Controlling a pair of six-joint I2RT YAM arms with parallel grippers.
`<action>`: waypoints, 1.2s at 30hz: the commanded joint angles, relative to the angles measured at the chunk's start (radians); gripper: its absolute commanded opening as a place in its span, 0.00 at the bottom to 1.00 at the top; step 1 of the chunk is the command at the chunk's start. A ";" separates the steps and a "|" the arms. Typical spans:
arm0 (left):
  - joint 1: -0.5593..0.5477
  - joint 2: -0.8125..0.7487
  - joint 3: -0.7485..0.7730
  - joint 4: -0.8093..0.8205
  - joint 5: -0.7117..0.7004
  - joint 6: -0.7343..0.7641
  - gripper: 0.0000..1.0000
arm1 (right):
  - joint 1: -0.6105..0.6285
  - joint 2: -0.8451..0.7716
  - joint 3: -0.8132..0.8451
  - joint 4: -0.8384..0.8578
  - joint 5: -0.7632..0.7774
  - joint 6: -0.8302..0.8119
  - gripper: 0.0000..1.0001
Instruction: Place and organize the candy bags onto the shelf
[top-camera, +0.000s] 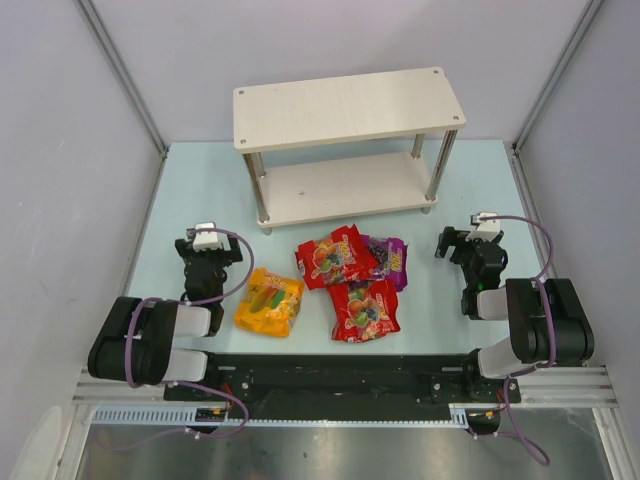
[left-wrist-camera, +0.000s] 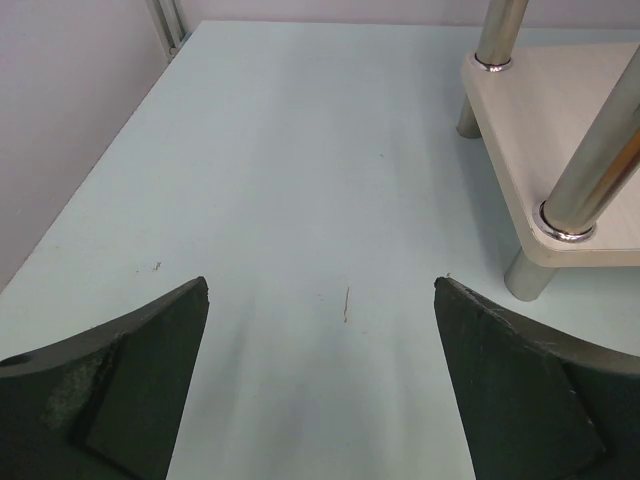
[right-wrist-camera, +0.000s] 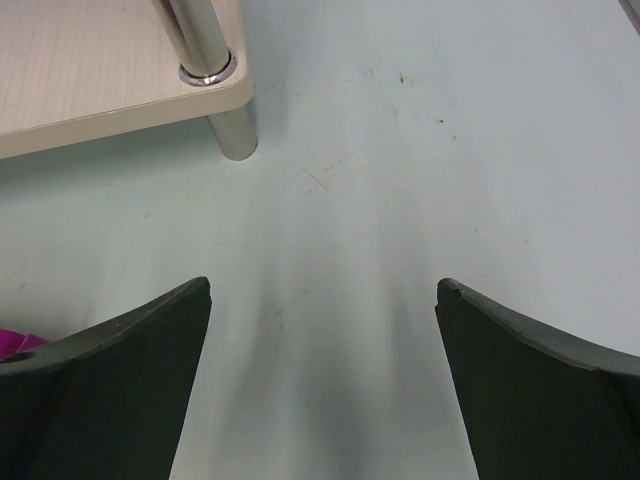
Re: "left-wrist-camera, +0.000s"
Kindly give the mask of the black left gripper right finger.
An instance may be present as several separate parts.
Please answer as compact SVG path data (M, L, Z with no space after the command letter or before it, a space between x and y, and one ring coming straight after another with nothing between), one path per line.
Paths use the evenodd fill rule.
M508 310L453 278L434 287L476 478L638 478L638 357Z

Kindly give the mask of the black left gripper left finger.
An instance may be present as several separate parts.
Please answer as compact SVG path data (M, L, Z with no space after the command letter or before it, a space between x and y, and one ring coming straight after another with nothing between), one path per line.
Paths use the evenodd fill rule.
M166 478L208 310L197 277L2 360L2 478Z

